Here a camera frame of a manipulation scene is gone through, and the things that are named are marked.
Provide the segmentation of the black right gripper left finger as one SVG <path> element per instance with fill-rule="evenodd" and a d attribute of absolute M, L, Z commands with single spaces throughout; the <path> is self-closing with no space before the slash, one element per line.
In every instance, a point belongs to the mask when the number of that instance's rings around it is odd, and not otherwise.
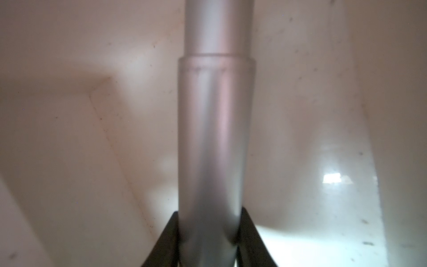
<path fill-rule="evenodd" d="M 179 217 L 175 211 L 142 267 L 177 267 L 179 264 Z"/>

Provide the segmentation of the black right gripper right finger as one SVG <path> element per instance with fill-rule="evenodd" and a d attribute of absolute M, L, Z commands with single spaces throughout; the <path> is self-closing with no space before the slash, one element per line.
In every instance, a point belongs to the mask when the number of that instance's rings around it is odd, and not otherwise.
<path fill-rule="evenodd" d="M 248 211 L 243 207 L 238 232 L 238 267 L 278 267 Z"/>

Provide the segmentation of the white plastic drawer cabinet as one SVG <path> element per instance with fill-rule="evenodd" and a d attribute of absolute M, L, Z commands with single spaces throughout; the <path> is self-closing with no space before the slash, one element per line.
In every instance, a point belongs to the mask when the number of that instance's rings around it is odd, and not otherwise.
<path fill-rule="evenodd" d="M 1 2 L 1 265 L 139 267 L 178 207 L 184 1 Z M 427 3 L 256 1 L 244 184 L 281 267 L 427 264 Z"/>

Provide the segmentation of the silver microphone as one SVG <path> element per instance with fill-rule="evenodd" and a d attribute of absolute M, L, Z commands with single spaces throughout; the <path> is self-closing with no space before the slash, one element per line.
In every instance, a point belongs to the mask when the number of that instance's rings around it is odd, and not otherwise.
<path fill-rule="evenodd" d="M 177 87 L 183 267 L 235 263 L 256 72 L 253 16 L 253 1 L 185 3 Z"/>

